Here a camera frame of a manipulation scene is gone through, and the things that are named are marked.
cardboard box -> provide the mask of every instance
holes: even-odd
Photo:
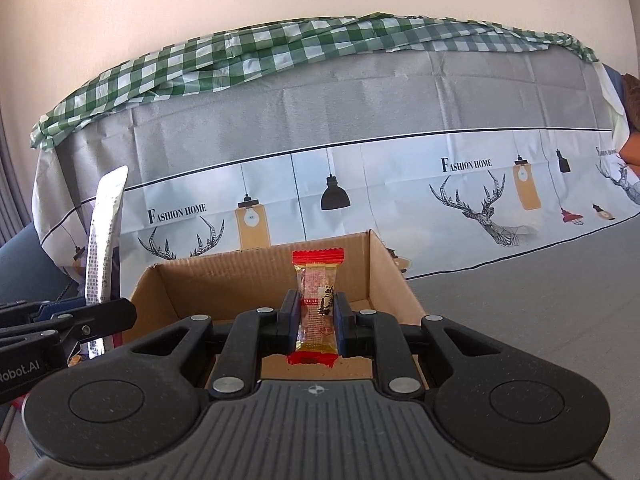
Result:
[[[343,291],[354,311],[374,308],[396,316],[400,323],[420,324],[425,312],[392,257],[373,232],[211,254],[173,260],[149,267],[136,285],[131,301],[138,311],[134,327],[124,333],[130,342],[194,314],[216,322],[233,320],[240,312],[279,308],[290,288],[297,288],[291,252],[342,247],[334,289]],[[284,356],[262,361],[262,377],[330,380],[371,377],[366,358],[338,359],[324,365],[289,365]]]

pendant lamp print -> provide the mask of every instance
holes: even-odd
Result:
[[[601,208],[597,204],[593,204],[593,210],[596,212],[596,215],[598,215],[603,220],[615,220],[616,219],[609,211],[604,211],[604,209]]]
[[[532,209],[540,209],[542,204],[540,203],[536,184],[533,181],[531,165],[526,158],[520,156],[513,130],[511,131],[511,135],[513,136],[513,143],[516,147],[516,153],[518,154],[517,160],[513,163],[513,180],[516,184],[516,190],[518,191],[518,198],[524,210],[531,211]]]
[[[386,251],[393,258],[394,263],[403,274],[411,268],[411,260],[398,256],[393,249],[386,248]]]
[[[260,204],[257,198],[249,196],[242,162],[240,163],[240,171],[242,173],[242,184],[244,185],[244,199],[238,203],[238,209],[235,211],[240,235],[240,248],[270,247],[271,237],[264,206]]]
[[[569,166],[569,161],[562,156],[560,149],[558,148],[558,142],[556,141],[556,156],[558,157],[558,166],[560,168],[560,173],[571,173],[571,166]]]
[[[570,213],[567,210],[565,210],[564,208],[560,208],[560,211],[562,212],[562,221],[567,224],[569,222],[576,224],[576,225],[582,225],[584,224],[584,222],[582,221],[582,219],[584,218],[584,216],[582,215],[578,215],[576,213]]]
[[[342,209],[349,207],[351,201],[349,195],[338,186],[338,179],[331,172],[331,164],[329,162],[329,149],[324,149],[326,152],[326,164],[329,169],[329,176],[326,178],[326,189],[320,199],[320,209],[323,211],[329,211],[331,209]]]
[[[75,247],[76,254],[74,254],[74,260],[72,263],[73,270],[75,270],[75,272],[82,276],[83,261],[86,260],[86,247],[78,247],[78,244],[76,244],[71,233],[66,230],[64,224],[61,224],[60,227],[62,227],[65,230],[65,233],[69,235],[69,238],[71,238],[71,241]]]
[[[560,214],[562,215],[562,222],[564,222],[565,224],[572,223],[574,225],[583,225],[584,222],[582,221],[582,219],[584,218],[584,216],[582,216],[582,215],[580,215],[578,213],[572,213],[570,211],[567,211],[564,207],[562,207],[562,201],[560,200],[560,195],[558,194],[558,190],[556,189],[556,181],[554,180],[554,174],[551,171],[551,163],[550,163],[549,159],[547,158],[545,150],[544,150],[544,142],[542,141],[542,132],[540,132],[540,130],[539,130],[538,134],[540,135],[540,148],[542,149],[542,154],[546,158],[546,168],[549,171],[549,178],[551,179],[551,184],[554,187],[554,193],[556,194],[556,198],[558,199],[558,205],[560,206]],[[560,171],[561,171],[561,173],[568,173],[568,171],[562,171],[562,167],[560,167]]]

deer head print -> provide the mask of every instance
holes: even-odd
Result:
[[[190,257],[200,256],[201,254],[204,254],[207,251],[212,250],[220,242],[220,238],[222,238],[222,233],[225,231],[224,220],[222,221],[222,225],[220,226],[220,232],[216,234],[216,228],[213,227],[213,225],[207,222],[202,216],[200,217],[200,219],[207,225],[207,227],[209,227],[210,238],[207,238],[207,243],[203,244],[202,239],[200,238],[200,235],[196,233],[196,237],[198,239],[198,246],[193,251],[190,252],[189,254]],[[169,249],[169,240],[164,241],[164,249],[156,245],[156,242],[154,241],[154,237],[156,236],[156,229],[157,227],[155,227],[154,230],[152,231],[151,236],[149,237],[148,245],[145,244],[140,238],[138,238],[140,245],[142,245],[151,254],[158,256],[158,258],[162,258],[163,260],[175,260],[176,254],[173,251],[171,251],[171,249]]]
[[[484,194],[486,195],[485,199],[482,201],[482,210],[480,212],[476,212],[469,204],[466,202],[462,202],[460,200],[460,196],[458,194],[458,190],[456,190],[455,200],[447,195],[445,187],[447,182],[449,181],[450,175],[444,180],[442,186],[440,186],[440,193],[436,193],[433,187],[429,186],[431,192],[434,197],[436,197],[441,203],[443,203],[447,207],[451,207],[453,209],[459,209],[462,211],[462,214],[475,220],[478,222],[482,228],[491,235],[491,238],[498,245],[503,247],[513,247],[517,245],[521,245],[529,241],[532,237],[536,235],[535,229],[529,226],[517,226],[517,227],[504,227],[496,224],[491,217],[494,215],[495,209],[493,207],[494,203],[502,196],[504,192],[504,179],[505,175],[502,176],[502,182],[500,183],[497,178],[493,176],[491,171],[488,171],[492,180],[494,181],[494,189],[492,192],[484,187]]]
[[[609,172],[609,168],[603,166],[602,160],[598,161],[596,167],[602,176],[608,178],[616,186],[621,187],[630,200],[640,205],[640,180],[635,184],[630,184],[627,178],[627,172],[629,171],[628,165],[620,163],[618,163],[618,165],[620,167],[620,178],[613,178]]]

wrapped candy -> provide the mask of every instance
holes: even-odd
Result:
[[[298,274],[300,326],[296,350],[289,364],[324,364],[332,367],[338,358],[334,333],[334,283],[344,250],[294,251]]]

red lamp print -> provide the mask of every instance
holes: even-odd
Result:
[[[560,208],[560,211],[562,211],[562,221],[567,224],[569,222],[572,222],[576,225],[582,225],[584,224],[584,222],[582,221],[582,219],[584,218],[582,215],[578,215],[575,213],[569,213],[566,209]]]

